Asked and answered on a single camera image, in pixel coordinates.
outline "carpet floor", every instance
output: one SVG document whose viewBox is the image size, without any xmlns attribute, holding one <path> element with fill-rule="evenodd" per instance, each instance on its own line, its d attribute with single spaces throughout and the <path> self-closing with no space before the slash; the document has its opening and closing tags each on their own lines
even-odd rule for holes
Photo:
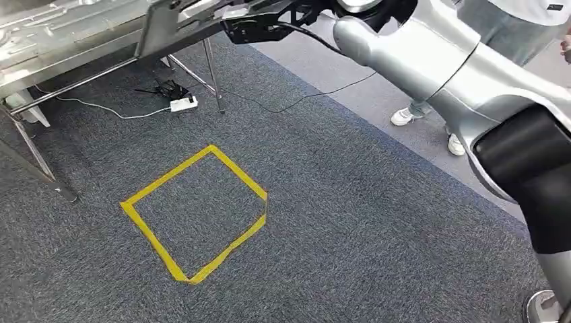
<svg viewBox="0 0 571 323">
<path fill-rule="evenodd" d="M 212 38 L 219 82 L 278 110 L 318 93 L 250 46 Z M 42 84 L 55 89 L 122 52 Z M 208 75 L 202 46 L 176 54 Z M 124 115 L 168 106 L 134 92 L 160 63 L 64 95 Z M 0 322 L 520 322 L 546 282 L 522 223 L 327 96 L 281 114 L 202 87 L 196 111 L 120 120 L 51 101 L 30 132 L 69 204 L 0 155 Z M 25 145 L 2 120 L 2 136 Z M 209 144 L 269 194 L 267 223 L 198 285 L 174 281 L 119 203 Z M 207 156 L 135 204 L 187 276 L 264 204 Z"/>
</svg>

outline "electrical cord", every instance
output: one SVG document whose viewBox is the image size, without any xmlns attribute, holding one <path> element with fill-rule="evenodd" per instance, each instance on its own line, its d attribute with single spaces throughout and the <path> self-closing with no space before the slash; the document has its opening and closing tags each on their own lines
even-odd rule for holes
<svg viewBox="0 0 571 323">
<path fill-rule="evenodd" d="M 42 92 L 43 94 L 49 94 L 50 92 L 46 92 L 42 89 L 40 89 L 37 85 L 35 85 L 36 89 L 38 89 L 38 91 Z M 60 101 L 76 101 L 79 102 L 81 104 L 84 104 L 86 106 L 94 106 L 96 108 L 101 108 L 103 110 L 107 110 L 109 112 L 112 112 L 113 114 L 115 114 L 116 116 L 118 116 L 119 118 L 123 119 L 123 120 L 128 120 L 128 119 L 139 119 L 139 118 L 146 118 L 148 116 L 152 116 L 153 114 L 157 114 L 159 112 L 163 112 L 163 111 L 167 111 L 170 110 L 170 108 L 163 108 L 160 110 L 156 110 L 154 112 L 151 113 L 147 113 L 144 114 L 142 116 L 122 116 L 120 115 L 117 111 L 113 110 L 112 108 L 107 108 L 106 106 L 101 106 L 99 104 L 94 104 L 94 103 L 89 103 L 89 102 L 85 102 L 85 101 L 81 101 L 80 99 L 76 99 L 76 98 L 60 98 L 58 96 L 56 96 L 56 99 L 60 100 Z"/>
<path fill-rule="evenodd" d="M 286 27 L 292 30 L 295 30 L 297 32 L 301 32 L 304 35 L 307 35 L 315 40 L 317 40 L 318 42 L 320 42 L 321 44 L 324 44 L 325 47 L 331 49 L 332 51 L 336 52 L 337 54 L 341 55 L 341 56 L 345 56 L 339 49 L 335 48 L 333 45 L 329 44 L 327 41 L 325 41 L 325 39 L 321 38 L 320 36 L 318 36 L 317 34 L 315 34 L 314 32 L 311 32 L 310 30 L 307 30 L 306 28 L 303 27 L 298 27 L 296 25 L 292 25 L 289 22 L 276 22 L 275 23 L 276 26 L 282 26 L 282 27 Z"/>
<path fill-rule="evenodd" d="M 345 85 L 345 86 L 343 86 L 343 87 L 340 87 L 340 88 L 338 88 L 338 89 L 335 89 L 335 90 L 333 90 L 333 91 L 324 92 L 324 93 L 317 93 L 317 94 L 310 94 L 309 96 L 303 96 L 303 97 L 301 97 L 299 100 L 297 100 L 295 103 L 290 104 L 289 106 L 286 106 L 285 108 L 280 109 L 280 110 L 272 110 L 272 109 L 266 108 L 262 103 L 260 103 L 260 102 L 258 102 L 258 101 L 256 101 L 256 100 L 254 100 L 254 99 L 245 98 L 244 96 L 241 96 L 240 94 L 236 94 L 236 93 L 234 93 L 234 92 L 232 92 L 232 91 L 230 91 L 230 90 L 224 89 L 224 88 L 222 89 L 222 91 L 228 92 L 228 93 L 230 93 L 230 94 L 232 94 L 232 95 L 234 95 L 234 96 L 237 96 L 237 97 L 239 97 L 239 98 L 242 98 L 243 100 L 247 100 L 247 101 L 250 101 L 250 102 L 254 102 L 255 104 L 259 105 L 260 108 L 262 108 L 262 109 L 264 109 L 264 110 L 266 110 L 266 111 L 268 111 L 268 112 L 271 112 L 271 113 L 282 113 L 282 112 L 286 111 L 287 109 L 294 107 L 296 104 L 300 103 L 301 101 L 305 100 L 306 98 L 312 98 L 312 97 L 314 97 L 314 96 L 325 96 L 325 95 L 327 95 L 327 94 L 334 94 L 335 92 L 339 92 L 339 91 L 341 91 L 341 90 L 343 90 L 343 89 L 346 89 L 346 88 L 348 88 L 348 87 L 350 87 L 350 86 L 353 86 L 353 85 L 358 84 L 358 83 L 361 83 L 361 82 L 363 82 L 363 81 L 365 81 L 365 80 L 367 80 L 367 79 L 370 79 L 370 78 L 371 78 L 373 75 L 375 75 L 375 74 L 376 74 L 376 72 L 374 72 L 373 74 L 371 74 L 371 75 L 369 75 L 369 76 L 367 76 L 367 77 L 364 77 L 364 78 L 362 78 L 362 79 L 360 79 L 360 80 L 358 80 L 358 81 L 355 81 L 355 82 L 353 82 L 353 83 L 349 83 L 349 84 L 347 84 L 347 85 Z"/>
</svg>

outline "yellow tape square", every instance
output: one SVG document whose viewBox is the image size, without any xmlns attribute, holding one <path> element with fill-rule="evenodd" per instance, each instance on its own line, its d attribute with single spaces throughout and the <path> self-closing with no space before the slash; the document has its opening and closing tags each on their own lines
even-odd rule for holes
<svg viewBox="0 0 571 323">
<path fill-rule="evenodd" d="M 214 156 L 220 159 L 220 161 L 224 163 L 224 165 L 226 165 L 228 168 L 230 168 L 230 170 L 232 170 L 232 172 L 235 173 L 235 175 L 237 175 L 237 177 L 239 177 L 239 179 L 241 179 L 251 190 L 253 190 L 256 193 L 256 195 L 258 195 L 262 200 L 264 200 L 265 210 L 264 213 L 256 220 L 256 222 L 252 224 L 252 226 L 250 226 L 241 236 L 239 236 L 236 240 L 230 243 L 228 247 L 226 247 L 226 249 L 224 249 L 218 256 L 216 256 L 211 262 L 202 267 L 200 271 L 198 271 L 198 273 L 196 273 L 194 276 L 192 276 L 189 279 L 186 275 L 184 275 L 182 269 L 180 269 L 180 267 L 176 264 L 174 259 L 172 259 L 172 257 L 168 254 L 168 252 L 159 242 L 157 237 L 155 237 L 153 231 L 151 231 L 151 229 L 147 226 L 145 221 L 143 221 L 143 219 L 135 210 L 133 205 L 143 197 L 147 196 L 150 192 L 157 189 L 157 187 L 163 185 L 166 181 L 175 177 L 177 174 L 181 173 L 184 169 L 191 166 L 192 164 L 194 164 L 199 159 L 201 159 L 202 157 L 206 156 L 209 153 L 214 154 Z M 218 149 L 214 145 L 209 145 L 205 149 L 199 151 L 196 155 L 188 158 L 182 164 L 176 166 L 168 173 L 164 174 L 156 181 L 149 184 L 147 187 L 140 190 L 137 194 L 133 195 L 125 202 L 121 202 L 119 204 L 121 205 L 123 210 L 125 210 L 125 213 L 131 218 L 131 220 L 135 222 L 137 227 L 139 227 L 141 232 L 143 232 L 143 235 L 147 237 L 147 239 L 149 240 L 155 251 L 159 254 L 161 259 L 163 260 L 168 271 L 170 271 L 170 274 L 173 276 L 173 278 L 177 281 L 184 281 L 186 283 L 196 285 L 201 281 L 203 281 L 206 277 L 208 277 L 208 275 L 210 275 L 226 259 L 226 257 L 228 257 L 228 255 L 234 249 L 239 247 L 239 245 L 244 243 L 244 241 L 246 241 L 249 237 L 253 236 L 258 230 L 260 230 L 260 228 L 264 226 L 264 224 L 266 223 L 266 213 L 267 213 L 267 193 L 256 182 L 254 182 L 254 180 L 252 180 L 250 176 L 244 173 L 244 171 L 241 170 L 238 167 L 238 165 L 236 165 L 232 160 L 230 160 L 228 156 L 224 155 L 224 153 L 220 151 L 220 149 Z"/>
</svg>

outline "gray floor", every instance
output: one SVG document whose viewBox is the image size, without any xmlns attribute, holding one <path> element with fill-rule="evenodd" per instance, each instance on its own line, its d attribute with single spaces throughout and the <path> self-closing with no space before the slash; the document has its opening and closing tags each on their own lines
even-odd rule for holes
<svg viewBox="0 0 571 323">
<path fill-rule="evenodd" d="M 332 24 L 333 20 L 321 15 L 309 29 L 334 43 Z M 395 29 L 396 23 L 393 21 L 385 26 L 381 34 L 390 34 Z M 280 43 L 268 42 L 253 46 L 323 92 L 359 80 L 371 72 L 369 68 L 340 57 L 301 34 L 294 33 Z M 559 52 L 559 42 L 554 41 L 527 68 L 550 81 L 571 87 L 571 67 Z M 416 120 L 406 127 L 395 127 L 390 123 L 391 115 L 408 105 L 410 99 L 381 76 L 376 75 L 350 89 L 332 94 L 331 97 L 523 221 L 521 210 L 516 205 L 497 198 L 479 183 L 465 157 L 458 158 L 448 152 L 444 122 L 437 114 Z"/>
<path fill-rule="evenodd" d="M 213 46 L 230 91 L 272 108 L 318 93 L 250 46 L 222 35 Z M 201 46 L 177 55 L 207 73 Z M 67 95 L 132 115 L 166 104 L 133 91 L 153 84 L 133 65 Z M 270 114 L 228 94 L 222 115 L 204 89 L 193 93 L 196 112 L 128 121 L 46 103 L 52 128 L 31 130 L 76 204 L 0 156 L 0 322 L 520 322 L 525 296 L 545 286 L 520 221 L 335 100 Z M 190 286 L 172 280 L 119 202 L 210 143 L 269 192 L 268 221 Z M 135 205 L 187 275 L 261 207 L 212 157 Z"/>
</svg>

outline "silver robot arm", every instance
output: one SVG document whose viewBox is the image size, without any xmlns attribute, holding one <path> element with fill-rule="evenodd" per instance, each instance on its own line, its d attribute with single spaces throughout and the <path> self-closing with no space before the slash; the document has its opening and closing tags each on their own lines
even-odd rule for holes
<svg viewBox="0 0 571 323">
<path fill-rule="evenodd" d="M 439 0 L 419 0 L 393 34 L 355 17 L 333 35 L 341 51 L 426 100 L 464 145 L 482 184 L 517 202 L 557 300 L 571 303 L 571 94 L 479 43 Z"/>
</svg>

